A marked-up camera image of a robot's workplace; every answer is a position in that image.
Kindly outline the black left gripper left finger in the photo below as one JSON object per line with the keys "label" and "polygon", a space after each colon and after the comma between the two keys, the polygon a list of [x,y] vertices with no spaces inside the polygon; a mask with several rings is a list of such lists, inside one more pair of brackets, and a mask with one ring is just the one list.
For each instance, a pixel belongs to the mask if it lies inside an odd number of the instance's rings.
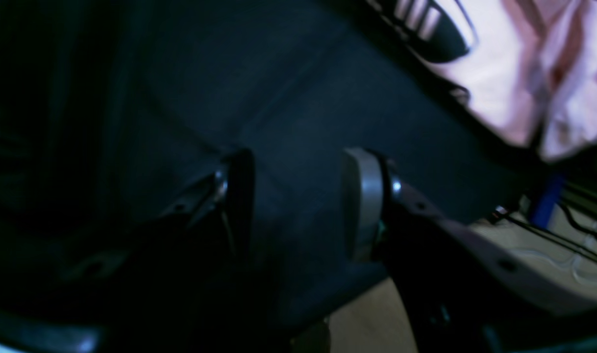
{"label": "black left gripper left finger", "polygon": [[68,287],[0,306],[0,353],[124,353],[176,344],[203,288],[249,252],[254,155],[240,150],[162,214],[128,233],[132,245],[88,257]]}

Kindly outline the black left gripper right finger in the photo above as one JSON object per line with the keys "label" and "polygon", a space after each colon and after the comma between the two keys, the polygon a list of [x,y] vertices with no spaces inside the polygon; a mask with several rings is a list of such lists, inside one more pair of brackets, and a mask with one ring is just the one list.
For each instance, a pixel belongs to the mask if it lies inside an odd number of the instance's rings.
{"label": "black left gripper right finger", "polygon": [[420,353],[597,353],[597,302],[444,216],[396,164],[343,151],[348,257],[382,263]]}

